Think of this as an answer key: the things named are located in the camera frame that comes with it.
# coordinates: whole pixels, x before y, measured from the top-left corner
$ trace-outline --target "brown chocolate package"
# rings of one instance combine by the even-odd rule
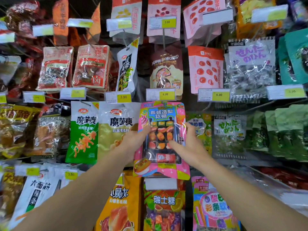
[[[150,57],[151,88],[175,88],[177,100],[183,94],[183,61],[181,42],[166,45],[155,45],[154,53]]]

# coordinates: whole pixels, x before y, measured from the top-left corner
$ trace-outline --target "hand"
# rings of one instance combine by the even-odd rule
[[[124,135],[123,141],[118,147],[122,148],[123,152],[125,152],[125,157],[128,156],[128,163],[134,160],[135,151],[143,144],[145,137],[150,131],[151,127],[147,125],[139,133],[137,131],[129,131]]]
[[[197,139],[195,127],[188,122],[185,125],[187,127],[185,147],[175,141],[169,141],[169,145],[189,165],[200,170],[211,157],[202,142]]]

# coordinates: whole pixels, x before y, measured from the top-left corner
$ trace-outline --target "red snack package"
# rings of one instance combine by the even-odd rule
[[[59,0],[55,3],[52,8],[52,19],[54,21],[55,45],[67,45],[68,0]]]
[[[104,92],[108,87],[111,63],[108,45],[84,45],[78,49],[73,87],[88,87]]]
[[[72,73],[73,47],[44,47],[38,91],[59,91]]]

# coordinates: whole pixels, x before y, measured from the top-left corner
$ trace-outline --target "orange snack package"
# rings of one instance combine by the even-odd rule
[[[124,171],[100,214],[94,231],[140,231],[141,178]]]
[[[73,52],[73,47],[44,47],[44,59],[36,90],[60,91],[63,87],[70,87]]]
[[[108,45],[84,45],[78,49],[73,87],[100,89],[108,87],[108,75],[111,64]]]
[[[68,0],[59,0],[55,3],[52,8],[52,19],[54,21],[55,45],[67,45]]]
[[[91,44],[98,44],[99,41],[99,36],[100,36],[100,3],[98,4],[97,8],[95,9],[93,15],[92,15],[92,20],[93,24],[89,29],[89,32],[87,32],[87,39]]]

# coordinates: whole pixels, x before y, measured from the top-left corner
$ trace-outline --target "colorful candy package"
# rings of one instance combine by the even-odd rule
[[[185,182],[177,180],[178,190],[147,191],[144,204],[147,216],[143,231],[181,231],[185,220]]]
[[[98,108],[98,102],[71,102],[71,141],[66,163],[96,163]]]
[[[135,152],[134,176],[160,173],[188,180],[189,165],[169,146],[174,140],[185,145],[185,109],[180,102],[152,101],[141,104],[138,131],[150,125],[152,131]]]
[[[222,24],[202,25],[202,14],[225,8],[225,0],[194,0],[184,7],[185,46],[206,44],[220,35]]]
[[[140,104],[135,102],[127,104],[100,102],[98,159],[119,146],[128,131],[138,130]]]
[[[73,47],[44,47],[44,59],[38,80],[38,91],[60,91],[70,87]]]
[[[123,185],[116,185],[96,222],[94,231],[140,231],[141,178],[124,171]]]
[[[232,99],[267,97],[276,85],[275,38],[229,40],[229,88]]]
[[[125,45],[139,37],[141,26],[142,0],[112,0],[111,18],[132,18],[132,28],[110,31],[109,36],[114,42]]]
[[[112,61],[108,45],[84,45],[78,49],[73,87],[107,90]]]
[[[240,231],[241,222],[205,176],[192,177],[193,231]]]
[[[196,136],[207,150],[212,154],[212,116],[210,114],[186,113],[186,122],[196,128]]]
[[[165,29],[165,44],[180,40],[181,0],[148,0],[147,36],[149,43],[163,44],[163,30],[151,30],[151,17],[176,16],[176,28]]]
[[[223,88],[222,49],[188,46],[191,93],[199,88]]]
[[[166,45],[155,45],[155,52],[151,55],[150,88],[175,88],[177,100],[183,94],[183,61],[181,42]]]
[[[139,38],[135,39],[128,49],[124,48],[117,53],[119,62],[119,75],[116,91],[130,91],[132,97],[137,85],[137,53]]]

